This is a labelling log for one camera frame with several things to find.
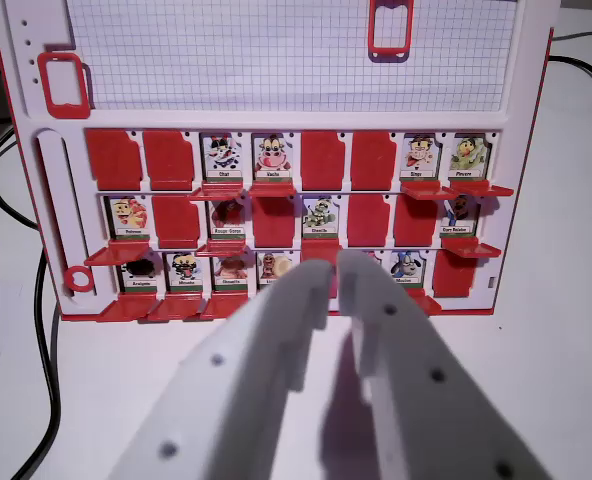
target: screw hole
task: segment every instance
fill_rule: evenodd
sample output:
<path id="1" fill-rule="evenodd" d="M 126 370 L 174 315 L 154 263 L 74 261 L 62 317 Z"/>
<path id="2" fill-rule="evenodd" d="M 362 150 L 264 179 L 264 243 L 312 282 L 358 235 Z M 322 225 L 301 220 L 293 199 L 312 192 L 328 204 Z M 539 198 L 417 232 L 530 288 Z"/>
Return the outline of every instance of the screw hole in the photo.
<path id="1" fill-rule="evenodd" d="M 498 462 L 496 464 L 496 473 L 503 479 L 514 478 L 514 470 L 506 462 Z"/>
<path id="2" fill-rule="evenodd" d="M 429 376 L 436 383 L 443 383 L 445 381 L 445 373 L 440 368 L 434 368 L 429 372 Z"/>
<path id="3" fill-rule="evenodd" d="M 215 367 L 219 367 L 220 365 L 225 363 L 225 357 L 223 357 L 220 353 L 215 353 L 214 355 L 212 355 L 211 362 L 212 365 L 214 365 Z"/>
<path id="4" fill-rule="evenodd" d="M 172 458 L 177 453 L 178 445 L 176 445 L 174 442 L 167 441 L 160 446 L 159 454 L 161 458 Z"/>

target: white table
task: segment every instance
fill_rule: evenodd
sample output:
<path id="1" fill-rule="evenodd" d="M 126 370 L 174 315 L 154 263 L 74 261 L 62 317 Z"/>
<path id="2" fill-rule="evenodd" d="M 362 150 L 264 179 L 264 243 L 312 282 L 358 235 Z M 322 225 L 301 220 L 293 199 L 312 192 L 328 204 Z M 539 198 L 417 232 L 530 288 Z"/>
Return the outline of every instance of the white table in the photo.
<path id="1" fill-rule="evenodd" d="M 582 30 L 592 30 L 592 12 L 561 11 L 558 34 Z M 592 64 L 592 38 L 554 44 L 552 52 Z M 0 161 L 0 190 L 31 214 L 16 153 Z M 0 212 L 0 281 L 23 285 L 9 309 L 16 315 L 3 319 L 14 334 L 0 365 L 0 479 L 10 478 L 47 426 L 31 317 L 39 253 L 38 235 Z M 49 288 L 45 298 L 49 324 Z M 549 66 L 495 315 L 433 323 L 556 479 L 592 479 L 592 81 L 582 71 Z M 217 326 L 61 323 L 63 418 L 34 478 L 105 478 L 177 363 Z M 335 317 L 314 336 L 305 391 L 288 400 L 276 479 L 336 478 L 318 460 L 320 431 L 348 330 L 349 321 Z M 364 427 L 353 415 L 341 417 L 340 435 Z M 348 455 L 360 458 L 368 443 L 358 441 Z"/>

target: grid paper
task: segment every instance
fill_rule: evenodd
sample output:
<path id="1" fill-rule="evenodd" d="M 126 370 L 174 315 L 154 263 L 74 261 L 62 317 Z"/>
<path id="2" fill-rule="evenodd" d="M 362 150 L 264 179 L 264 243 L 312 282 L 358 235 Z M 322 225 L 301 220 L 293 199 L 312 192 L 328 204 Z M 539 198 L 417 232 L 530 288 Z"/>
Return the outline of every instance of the grid paper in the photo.
<path id="1" fill-rule="evenodd" d="M 68 5 L 99 109 L 496 111 L 516 14 L 515 0 L 416 0 L 409 57 L 385 61 L 368 55 L 369 0 Z M 378 46 L 404 42 L 393 5 Z"/>

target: character card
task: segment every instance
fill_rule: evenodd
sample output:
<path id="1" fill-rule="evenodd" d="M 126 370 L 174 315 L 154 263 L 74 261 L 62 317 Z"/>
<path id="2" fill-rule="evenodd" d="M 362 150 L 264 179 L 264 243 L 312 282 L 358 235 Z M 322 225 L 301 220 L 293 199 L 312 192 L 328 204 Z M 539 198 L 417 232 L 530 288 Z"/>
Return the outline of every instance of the character card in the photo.
<path id="1" fill-rule="evenodd" d="M 109 229 L 115 239 L 149 238 L 147 207 L 137 197 L 105 197 Z"/>
<path id="2" fill-rule="evenodd" d="M 298 261 L 294 252 L 266 252 L 256 254 L 258 287 L 263 288 L 285 275 Z"/>
<path id="3" fill-rule="evenodd" d="M 417 250 L 391 252 L 390 273 L 405 288 L 421 288 L 425 275 L 425 258 Z"/>
<path id="4" fill-rule="evenodd" d="M 247 290 L 247 256 L 213 257 L 214 291 Z"/>
<path id="5" fill-rule="evenodd" d="M 245 207 L 237 200 L 209 202 L 211 238 L 245 238 Z"/>
<path id="6" fill-rule="evenodd" d="M 440 226 L 441 237 L 472 237 L 476 234 L 476 224 L 480 205 L 470 195 L 459 195 L 454 200 L 445 200 L 445 216 Z"/>
<path id="7" fill-rule="evenodd" d="M 492 146 L 482 134 L 456 135 L 449 165 L 450 180 L 482 180 L 487 173 Z"/>
<path id="8" fill-rule="evenodd" d="M 292 144 L 282 134 L 252 135 L 254 180 L 289 182 L 292 177 Z"/>
<path id="9" fill-rule="evenodd" d="M 435 180 L 438 178 L 438 164 L 442 145 L 433 134 L 405 135 L 400 180 Z"/>
<path id="10" fill-rule="evenodd" d="M 303 238 L 338 238 L 340 204 L 329 195 L 303 199 Z"/>
<path id="11" fill-rule="evenodd" d="M 150 250 L 143 258 L 127 262 L 116 269 L 122 292 L 156 292 L 156 277 L 163 271 L 163 261 L 160 254 Z"/>
<path id="12" fill-rule="evenodd" d="M 166 253 L 165 271 L 170 292 L 203 291 L 203 271 L 194 252 Z"/>
<path id="13" fill-rule="evenodd" d="M 207 182 L 243 180 L 242 147 L 231 133 L 201 133 L 200 143 Z"/>

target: red ring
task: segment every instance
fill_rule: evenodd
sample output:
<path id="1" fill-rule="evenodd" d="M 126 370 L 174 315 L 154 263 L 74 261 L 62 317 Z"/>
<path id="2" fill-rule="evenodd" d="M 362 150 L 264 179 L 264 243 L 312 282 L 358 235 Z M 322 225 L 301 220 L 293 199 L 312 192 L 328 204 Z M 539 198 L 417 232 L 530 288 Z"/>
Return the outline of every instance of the red ring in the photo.
<path id="1" fill-rule="evenodd" d="M 87 277 L 87 285 L 77 285 L 74 282 L 75 273 L 82 273 L 83 275 L 85 275 Z M 89 268 L 83 267 L 82 265 L 69 267 L 65 271 L 65 285 L 67 285 L 70 289 L 72 289 L 75 292 L 89 292 L 94 288 L 94 275 L 92 274 L 92 271 Z"/>

